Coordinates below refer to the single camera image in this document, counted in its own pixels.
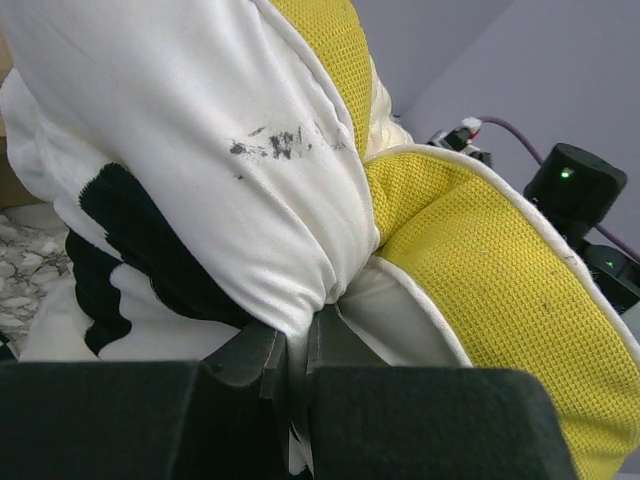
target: white wall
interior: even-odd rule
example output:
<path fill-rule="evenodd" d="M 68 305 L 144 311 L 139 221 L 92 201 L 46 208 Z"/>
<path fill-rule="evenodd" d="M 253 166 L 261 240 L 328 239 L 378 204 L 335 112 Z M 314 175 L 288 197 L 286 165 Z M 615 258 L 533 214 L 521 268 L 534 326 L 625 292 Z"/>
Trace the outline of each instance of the white wall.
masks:
<path fill-rule="evenodd" d="M 426 14 L 429 3 L 418 10 Z M 424 141 L 465 116 L 498 115 L 545 156 L 557 142 L 600 155 L 629 176 L 604 224 L 640 249 L 639 23 L 638 0 L 516 0 L 428 86 L 403 123 Z M 536 165 L 521 146 L 490 126 L 477 143 L 522 191 Z"/>
<path fill-rule="evenodd" d="M 353 0 L 401 115 L 514 0 Z"/>

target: yellow mesh lining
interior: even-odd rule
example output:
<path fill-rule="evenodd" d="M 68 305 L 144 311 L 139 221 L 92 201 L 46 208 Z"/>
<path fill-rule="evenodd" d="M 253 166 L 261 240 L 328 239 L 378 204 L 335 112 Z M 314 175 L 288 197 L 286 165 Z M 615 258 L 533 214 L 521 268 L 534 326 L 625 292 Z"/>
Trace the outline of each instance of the yellow mesh lining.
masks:
<path fill-rule="evenodd" d="M 351 114 L 360 157 L 367 150 L 371 111 L 369 49 L 349 0 L 272 0 L 313 49 Z"/>
<path fill-rule="evenodd" d="M 378 254 L 425 290 L 475 365 L 538 377 L 581 477 L 611 478 L 640 443 L 640 373 L 563 259 L 462 167 L 402 153 L 365 168 Z"/>

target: black smudge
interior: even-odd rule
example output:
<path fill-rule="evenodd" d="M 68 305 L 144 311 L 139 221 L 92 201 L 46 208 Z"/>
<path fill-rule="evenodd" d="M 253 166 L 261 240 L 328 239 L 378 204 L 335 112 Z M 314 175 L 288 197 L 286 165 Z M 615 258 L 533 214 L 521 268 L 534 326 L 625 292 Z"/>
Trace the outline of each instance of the black smudge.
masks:
<path fill-rule="evenodd" d="M 267 127 L 260 127 L 259 129 L 254 130 L 253 132 L 251 132 L 249 134 L 249 136 L 250 137 L 255 137 L 256 135 L 259 135 L 260 133 L 262 133 L 264 131 L 265 128 L 267 128 Z"/>
<path fill-rule="evenodd" d="M 298 127 L 296 133 L 280 132 L 277 135 L 272 135 L 269 137 L 269 142 L 273 149 L 273 158 L 284 157 L 287 160 L 291 160 L 291 154 L 294 149 L 302 146 L 302 127 Z"/>
<path fill-rule="evenodd" d="M 229 152 L 233 155 L 244 155 L 247 153 L 247 146 L 243 143 L 233 142 Z"/>

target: white piping trim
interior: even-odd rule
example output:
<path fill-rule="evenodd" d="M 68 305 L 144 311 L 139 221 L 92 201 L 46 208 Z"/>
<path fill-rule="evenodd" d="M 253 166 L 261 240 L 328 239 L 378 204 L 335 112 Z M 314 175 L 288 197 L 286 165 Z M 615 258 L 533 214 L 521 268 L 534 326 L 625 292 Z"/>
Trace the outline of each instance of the white piping trim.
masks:
<path fill-rule="evenodd" d="M 562 238 L 557 230 L 534 205 L 516 192 L 511 185 L 509 185 L 502 177 L 489 167 L 461 153 L 428 145 L 399 145 L 385 150 L 384 152 L 380 152 L 376 158 L 398 153 L 421 153 L 454 163 L 475 173 L 504 195 L 504 197 L 509 200 L 520 211 L 520 213 L 522 213 L 531 226 L 536 229 L 540 234 L 540 237 L 542 237 L 551 250 L 561 258 L 575 274 L 576 278 L 582 283 L 582 286 L 585 288 L 595 304 L 607 316 L 616 333 L 620 336 L 627 347 L 627 350 L 636 366 L 640 368 L 640 343 L 636 341 L 627 325 L 618 315 L 618 312 L 615 311 L 613 306 L 607 301 L 605 296 L 597 287 L 591 278 L 589 269 L 582 259 L 578 257 L 576 252 L 571 250 L 564 238 Z"/>
<path fill-rule="evenodd" d="M 426 292 L 420 288 L 407 272 L 382 257 L 372 257 L 371 260 L 369 260 L 369 265 L 383 271 L 404 287 L 416 303 L 426 312 L 433 325 L 451 349 L 451 352 L 460 362 L 460 366 L 473 368 L 473 362 L 469 358 L 469 355 L 467 355 L 462 342 L 460 342 L 456 333 L 447 323 L 444 315 L 442 315 L 433 300 L 429 298 Z"/>

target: cable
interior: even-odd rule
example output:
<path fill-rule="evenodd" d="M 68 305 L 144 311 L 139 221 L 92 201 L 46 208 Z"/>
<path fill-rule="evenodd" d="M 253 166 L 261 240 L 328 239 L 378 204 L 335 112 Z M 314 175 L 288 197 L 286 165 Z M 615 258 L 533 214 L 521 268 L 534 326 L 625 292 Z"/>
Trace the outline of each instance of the cable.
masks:
<path fill-rule="evenodd" d="M 520 130 L 518 130 L 508 121 L 499 117 L 492 117 L 492 116 L 482 116 L 482 117 L 476 117 L 476 118 L 482 121 L 483 123 L 490 123 L 490 124 L 497 125 L 499 127 L 504 128 L 505 130 L 507 130 L 509 133 L 511 133 L 514 137 L 518 139 L 518 141 L 524 146 L 524 148 L 526 148 L 527 152 L 531 154 L 531 156 L 533 157 L 533 159 L 536 161 L 538 165 L 542 165 L 544 163 L 544 159 L 542 158 L 540 153 L 536 150 L 536 148 L 532 145 L 532 143 L 527 139 L 527 137 L 525 137 L 525 135 Z M 637 263 L 640 263 L 640 254 L 638 254 L 638 252 L 636 252 L 633 248 L 627 245 L 620 237 L 613 234 L 610 230 L 603 227 L 602 225 L 596 225 L 596 230 L 600 232 L 602 236 L 604 236 L 607 240 L 613 243 L 616 247 L 618 247 L 620 250 L 626 253 L 629 257 L 631 257 L 634 261 L 636 261 Z"/>

